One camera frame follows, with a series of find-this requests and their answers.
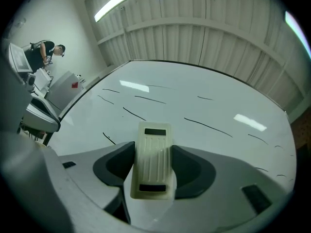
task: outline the corrugated metal wall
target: corrugated metal wall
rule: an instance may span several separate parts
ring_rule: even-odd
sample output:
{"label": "corrugated metal wall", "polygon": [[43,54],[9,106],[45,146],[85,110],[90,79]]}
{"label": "corrugated metal wall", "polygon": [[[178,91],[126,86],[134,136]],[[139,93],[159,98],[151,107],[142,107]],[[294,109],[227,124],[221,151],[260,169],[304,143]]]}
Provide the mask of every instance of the corrugated metal wall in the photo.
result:
{"label": "corrugated metal wall", "polygon": [[95,23],[109,0],[86,0],[107,64],[156,59],[237,77],[290,113],[311,90],[310,59],[277,0],[128,0]]}

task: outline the wall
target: wall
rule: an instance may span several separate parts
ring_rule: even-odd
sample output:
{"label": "wall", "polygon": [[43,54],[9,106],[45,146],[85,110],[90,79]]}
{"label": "wall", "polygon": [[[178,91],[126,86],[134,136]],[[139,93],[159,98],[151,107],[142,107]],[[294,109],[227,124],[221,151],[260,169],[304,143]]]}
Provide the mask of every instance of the wall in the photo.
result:
{"label": "wall", "polygon": [[90,83],[107,67],[96,44],[84,0],[31,0],[17,12],[17,20],[23,17],[26,23],[11,42],[23,47],[49,39],[66,47],[63,58],[52,58],[53,82],[69,70],[81,74]]}
{"label": "wall", "polygon": [[108,1],[86,0],[107,64],[159,59],[209,67],[247,82],[289,115],[311,90],[310,58],[278,0],[128,0],[95,23]]}

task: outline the ceiling light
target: ceiling light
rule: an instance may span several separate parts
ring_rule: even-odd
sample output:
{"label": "ceiling light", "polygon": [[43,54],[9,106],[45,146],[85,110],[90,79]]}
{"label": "ceiling light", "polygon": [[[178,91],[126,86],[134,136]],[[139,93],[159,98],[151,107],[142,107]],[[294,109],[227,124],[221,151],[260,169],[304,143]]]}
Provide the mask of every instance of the ceiling light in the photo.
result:
{"label": "ceiling light", "polygon": [[288,24],[288,26],[291,27],[291,29],[294,31],[294,33],[298,36],[299,40],[301,41],[301,43],[305,47],[309,57],[311,58],[310,47],[308,45],[308,42],[307,42],[305,35],[303,34],[301,28],[299,27],[299,24],[294,19],[294,17],[290,13],[288,13],[287,11],[285,12],[285,21]]}
{"label": "ceiling light", "polygon": [[99,12],[96,13],[94,16],[95,21],[98,22],[104,15],[124,1],[126,0],[110,0],[103,6],[103,8],[100,9]]}
{"label": "ceiling light", "polygon": [[132,83],[132,82],[127,82],[127,81],[122,81],[120,80],[120,84],[123,86],[127,86],[133,89],[141,90],[144,92],[149,92],[149,87],[146,85],[138,84],[138,83]]}
{"label": "ceiling light", "polygon": [[255,120],[249,119],[248,117],[240,115],[240,114],[237,114],[234,117],[234,119],[239,121],[239,122],[245,123],[245,124],[247,124],[247,125],[249,125],[249,126],[253,127],[254,129],[257,129],[259,131],[264,131],[267,128],[266,126],[263,126],[262,124],[256,122]]}

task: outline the man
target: man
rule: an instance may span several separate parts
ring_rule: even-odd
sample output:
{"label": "man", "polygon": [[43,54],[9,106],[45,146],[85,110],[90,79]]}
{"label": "man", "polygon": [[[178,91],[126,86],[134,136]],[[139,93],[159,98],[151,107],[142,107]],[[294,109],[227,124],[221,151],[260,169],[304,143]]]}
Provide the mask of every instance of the man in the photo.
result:
{"label": "man", "polygon": [[31,49],[25,52],[28,63],[33,70],[36,72],[39,68],[46,67],[53,54],[56,56],[64,56],[65,46],[57,45],[52,41],[44,41],[41,44],[32,44]]}

